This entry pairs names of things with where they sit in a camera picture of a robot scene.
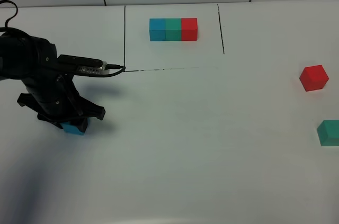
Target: teal cube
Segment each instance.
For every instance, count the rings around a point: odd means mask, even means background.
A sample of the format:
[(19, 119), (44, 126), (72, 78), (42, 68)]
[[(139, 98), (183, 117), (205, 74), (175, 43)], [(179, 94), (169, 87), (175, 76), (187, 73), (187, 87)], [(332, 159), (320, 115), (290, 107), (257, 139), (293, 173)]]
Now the teal cube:
[(149, 19), (149, 38), (151, 41), (165, 41), (165, 19)]
[(166, 19), (166, 41), (181, 41), (181, 19)]
[(317, 132), (322, 146), (339, 146), (339, 120), (324, 120)]

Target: green cube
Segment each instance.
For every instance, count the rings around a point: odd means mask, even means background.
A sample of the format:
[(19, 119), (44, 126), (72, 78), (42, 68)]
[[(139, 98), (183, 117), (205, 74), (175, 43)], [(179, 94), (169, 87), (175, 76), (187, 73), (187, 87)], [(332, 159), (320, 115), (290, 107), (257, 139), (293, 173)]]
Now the green cube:
[(166, 41), (181, 40), (181, 19), (166, 19)]
[(317, 129), (322, 146), (339, 146), (339, 120), (325, 120)]

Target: red block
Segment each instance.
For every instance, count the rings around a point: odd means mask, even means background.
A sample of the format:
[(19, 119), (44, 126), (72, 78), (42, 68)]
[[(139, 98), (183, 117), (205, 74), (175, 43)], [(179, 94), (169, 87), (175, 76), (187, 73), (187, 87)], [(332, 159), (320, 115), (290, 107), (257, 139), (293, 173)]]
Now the red block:
[(328, 76), (322, 65), (306, 67), (300, 76), (300, 81), (306, 92), (323, 89)]
[(198, 19), (181, 19), (181, 40), (198, 39)]

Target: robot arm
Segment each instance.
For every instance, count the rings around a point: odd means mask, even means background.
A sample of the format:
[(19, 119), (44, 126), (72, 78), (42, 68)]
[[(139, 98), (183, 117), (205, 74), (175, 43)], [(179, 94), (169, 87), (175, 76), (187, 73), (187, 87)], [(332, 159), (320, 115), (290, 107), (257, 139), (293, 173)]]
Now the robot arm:
[[(29, 93), (21, 94), (18, 104), (36, 111), (39, 120), (71, 133), (83, 134), (87, 118), (103, 120), (104, 107), (82, 98), (72, 79), (74, 75), (112, 77), (124, 72), (125, 67), (76, 56), (57, 58), (54, 44), (9, 28), (9, 20), (0, 28), (5, 32), (0, 36), (0, 80), (17, 79), (25, 84)], [(110, 74), (110, 69), (119, 71)]]

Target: blue block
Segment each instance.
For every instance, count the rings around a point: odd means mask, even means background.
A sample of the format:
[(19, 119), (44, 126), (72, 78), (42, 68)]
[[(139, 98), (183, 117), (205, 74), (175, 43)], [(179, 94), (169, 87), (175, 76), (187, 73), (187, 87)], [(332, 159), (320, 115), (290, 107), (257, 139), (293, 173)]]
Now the blue block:
[(165, 19), (149, 19), (149, 37), (151, 41), (166, 40)]
[(72, 133), (81, 136), (84, 134), (83, 132), (79, 131), (77, 127), (70, 125), (69, 122), (61, 123), (61, 126), (63, 127), (66, 133)]

